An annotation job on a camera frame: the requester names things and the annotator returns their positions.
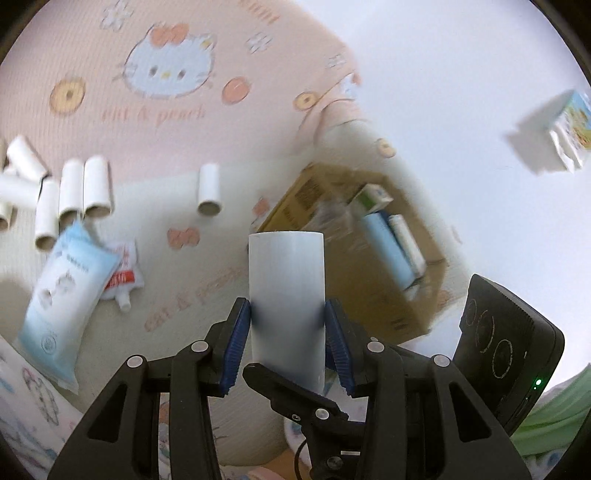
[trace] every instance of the cardboard box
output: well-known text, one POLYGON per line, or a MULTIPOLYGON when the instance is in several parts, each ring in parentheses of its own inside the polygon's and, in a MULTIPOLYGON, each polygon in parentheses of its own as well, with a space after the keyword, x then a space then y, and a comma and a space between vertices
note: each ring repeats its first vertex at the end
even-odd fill
POLYGON ((371 336, 398 344, 428 333, 447 262, 404 194, 387 176, 330 164, 308 165, 259 232, 302 229, 324 233, 326 297, 339 299, 347 315, 371 336), (348 205, 368 183, 381 185, 393 198, 385 210, 404 216, 427 261, 425 276, 406 292, 397 288, 359 222, 341 217, 310 227, 319 206, 348 205))

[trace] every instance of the white plastic tube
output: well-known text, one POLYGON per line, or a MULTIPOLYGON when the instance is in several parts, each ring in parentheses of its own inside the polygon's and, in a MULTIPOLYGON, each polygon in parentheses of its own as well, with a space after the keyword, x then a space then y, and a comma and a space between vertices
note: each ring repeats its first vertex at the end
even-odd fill
POLYGON ((390 215, 388 224, 394 232, 394 236, 407 257, 410 268, 415 277, 421 278, 427 272, 427 262, 421 253, 417 241, 414 239, 406 220, 402 215, 390 215))
MULTIPOLYGON (((14 176, 17 174, 17 171, 14 167, 9 166, 4 169, 3 174, 14 176)), ((12 203, 0 201, 0 232, 4 232, 10 228, 10 224, 12 221, 12 210, 12 203)))
POLYGON ((324 388, 324 236, 248 238, 252 358, 301 387, 324 388))

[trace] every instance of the cardboard tube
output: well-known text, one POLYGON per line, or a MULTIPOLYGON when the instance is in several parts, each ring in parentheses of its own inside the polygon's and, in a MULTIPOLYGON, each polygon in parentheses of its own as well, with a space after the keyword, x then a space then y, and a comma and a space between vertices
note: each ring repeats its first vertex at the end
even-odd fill
POLYGON ((41 251, 51 250, 60 235, 57 220, 59 205, 60 184, 55 179, 45 179, 35 211, 35 246, 41 251))
MULTIPOLYGON (((6 167, 3 172, 4 175, 13 175, 17 174, 17 171, 14 167, 6 167)), ((12 220, 12 203, 8 202, 0 202, 0 232, 4 232, 10 228, 11 220, 12 220)))
POLYGON ((99 218, 111 211, 109 163, 105 157, 95 155, 84 165, 84 215, 99 218))
POLYGON ((217 163, 206 163, 199 170, 197 211, 205 216, 216 216, 222 211, 220 167, 217 163))
POLYGON ((23 135, 12 140, 7 149, 7 156, 21 178, 41 183, 48 175, 45 165, 41 163, 39 156, 23 135))
POLYGON ((324 388, 324 236, 248 238, 252 358, 315 393, 324 388))
POLYGON ((61 225, 69 225, 84 210, 84 164, 77 158, 71 158, 61 171, 60 209, 61 225))
POLYGON ((40 189, 39 183, 15 175, 0 174, 0 202, 10 203, 16 208, 35 210, 40 189))

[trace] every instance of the plastic bag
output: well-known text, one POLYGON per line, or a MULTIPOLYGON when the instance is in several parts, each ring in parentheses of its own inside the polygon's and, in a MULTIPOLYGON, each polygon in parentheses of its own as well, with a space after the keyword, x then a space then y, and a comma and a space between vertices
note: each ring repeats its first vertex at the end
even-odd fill
POLYGON ((14 348, 60 387, 78 392, 82 334, 121 258, 94 244, 80 222, 59 237, 37 281, 14 348))

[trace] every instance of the blue gripper pad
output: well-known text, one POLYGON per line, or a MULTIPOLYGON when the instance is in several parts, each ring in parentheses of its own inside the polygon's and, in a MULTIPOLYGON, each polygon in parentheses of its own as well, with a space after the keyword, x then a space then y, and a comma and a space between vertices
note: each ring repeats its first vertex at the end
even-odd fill
POLYGON ((352 358, 339 319, 330 300, 326 302, 324 307, 324 323, 326 325, 326 341, 332 353, 335 370, 339 374, 340 384, 347 391, 347 394, 351 395, 355 387, 352 358))
POLYGON ((222 377, 219 383, 220 391, 226 395, 229 390, 236 384, 236 377, 240 369, 240 362, 248 332, 251 328, 251 304, 248 300, 244 300, 239 305, 239 311, 235 313, 232 311, 230 316, 236 316, 234 330, 230 335, 228 346, 223 356, 222 377))

